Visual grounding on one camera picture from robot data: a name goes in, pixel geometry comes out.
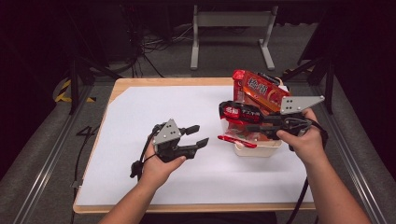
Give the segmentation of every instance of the wooden table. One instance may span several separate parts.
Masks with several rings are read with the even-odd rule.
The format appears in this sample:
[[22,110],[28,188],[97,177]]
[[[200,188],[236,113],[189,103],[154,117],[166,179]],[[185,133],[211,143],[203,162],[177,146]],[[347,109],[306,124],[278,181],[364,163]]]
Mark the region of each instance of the wooden table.
[[[118,79],[114,90],[110,95],[109,103],[130,87],[148,86],[232,86],[233,79],[230,77],[202,77],[202,78],[121,78]],[[100,132],[97,134],[92,154],[94,153]],[[277,211],[292,210],[295,203],[199,203],[199,204],[152,204],[148,208],[149,213],[173,213],[173,212],[232,212],[232,211]],[[76,202],[74,210],[80,214],[106,213],[112,205],[79,206]],[[303,203],[301,209],[315,209],[314,203]]]

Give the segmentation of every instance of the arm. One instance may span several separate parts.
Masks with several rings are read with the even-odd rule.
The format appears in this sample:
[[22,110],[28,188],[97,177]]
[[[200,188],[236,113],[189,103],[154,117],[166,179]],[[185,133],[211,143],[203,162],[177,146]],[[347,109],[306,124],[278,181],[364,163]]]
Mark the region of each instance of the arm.
[[[308,119],[317,120],[311,109],[306,109],[303,114]],[[301,137],[283,131],[278,131],[277,135],[294,147],[305,166],[320,223],[371,223],[330,165],[318,128],[312,126]]]
[[[148,145],[145,158],[153,155],[152,144]],[[157,156],[145,161],[139,182],[117,203],[100,223],[138,224],[145,215],[156,190],[162,186],[169,175],[186,160],[179,157],[164,163]]]

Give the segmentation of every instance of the gray carpet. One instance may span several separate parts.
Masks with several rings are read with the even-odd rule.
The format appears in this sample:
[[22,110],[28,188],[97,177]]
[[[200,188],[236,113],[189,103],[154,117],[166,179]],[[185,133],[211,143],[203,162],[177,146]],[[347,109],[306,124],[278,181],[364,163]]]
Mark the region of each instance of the gray carpet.
[[[230,77],[234,69],[265,72],[280,77],[284,70],[297,66],[296,62],[315,27],[315,25],[300,25],[297,27],[286,25],[274,28],[269,49],[276,70],[271,72],[266,70],[258,46],[257,40],[262,32],[259,29],[246,29],[242,34],[235,34],[224,29],[202,31],[199,68],[196,71],[190,70],[190,40],[184,40],[165,50],[155,50],[148,53],[147,57],[165,77]],[[150,63],[143,58],[139,58],[134,69],[140,77],[158,77]],[[128,70],[121,75],[131,77],[132,71]],[[289,83],[294,95],[314,94],[311,87],[301,82],[305,78],[305,75],[299,75]],[[100,124],[113,84],[106,77],[98,78],[95,82],[90,96],[96,97],[97,101],[83,105],[76,123],[65,140],[62,154],[57,160],[44,191],[39,195],[37,204],[33,206],[26,223],[70,222],[73,204],[73,189],[70,185],[74,179],[78,152],[84,141],[84,137],[76,136],[76,133],[87,126],[94,128]],[[12,223],[20,211],[29,190],[35,183],[40,169],[69,117],[69,109],[69,103],[57,104],[0,182],[0,192],[2,192],[0,194],[1,223]],[[315,106],[314,109],[318,114],[320,123],[328,127],[329,124],[325,119],[326,111],[319,106]],[[396,223],[396,215],[393,213],[396,200],[391,195],[392,192],[396,191],[395,182],[378,158],[337,81],[334,84],[332,109],[333,117],[337,120],[355,160],[364,173],[385,220],[388,223]],[[78,167],[78,178],[82,178],[91,154],[93,141],[94,137],[83,148]],[[352,194],[364,206],[332,134],[326,150],[337,173]],[[278,223],[286,223],[290,211],[276,212],[276,214]],[[76,215],[74,223],[96,223],[102,216]],[[314,223],[315,217],[315,211],[300,211],[294,223]]]

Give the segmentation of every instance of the hand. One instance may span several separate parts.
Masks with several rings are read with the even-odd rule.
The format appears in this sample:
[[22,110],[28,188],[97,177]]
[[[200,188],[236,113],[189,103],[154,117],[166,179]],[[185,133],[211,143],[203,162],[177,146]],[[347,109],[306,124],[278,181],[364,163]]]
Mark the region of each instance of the hand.
[[145,163],[139,183],[145,184],[156,190],[166,182],[169,175],[186,160],[186,157],[178,157],[167,163],[161,161],[157,156],[153,156],[147,160],[148,157],[154,154],[155,150],[151,141],[151,143],[148,144],[148,149],[145,153]]
[[[302,113],[307,119],[312,119],[318,122],[317,117],[311,108],[307,108]],[[323,150],[320,130],[313,125],[303,136],[300,137],[284,131],[278,131],[276,135],[294,148],[297,156],[305,165],[327,160],[326,154]]]

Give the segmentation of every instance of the person's left hand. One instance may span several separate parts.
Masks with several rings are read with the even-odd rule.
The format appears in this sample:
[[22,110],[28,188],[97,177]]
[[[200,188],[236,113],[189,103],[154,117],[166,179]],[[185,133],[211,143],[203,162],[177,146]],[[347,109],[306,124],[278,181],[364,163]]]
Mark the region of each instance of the person's left hand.
[[148,144],[148,149],[145,153],[145,163],[139,183],[157,190],[166,182],[169,175],[172,174],[172,172],[174,172],[186,160],[186,157],[182,156],[169,162],[163,162],[160,158],[158,158],[158,156],[149,158],[154,154],[155,150],[151,139],[151,142]]

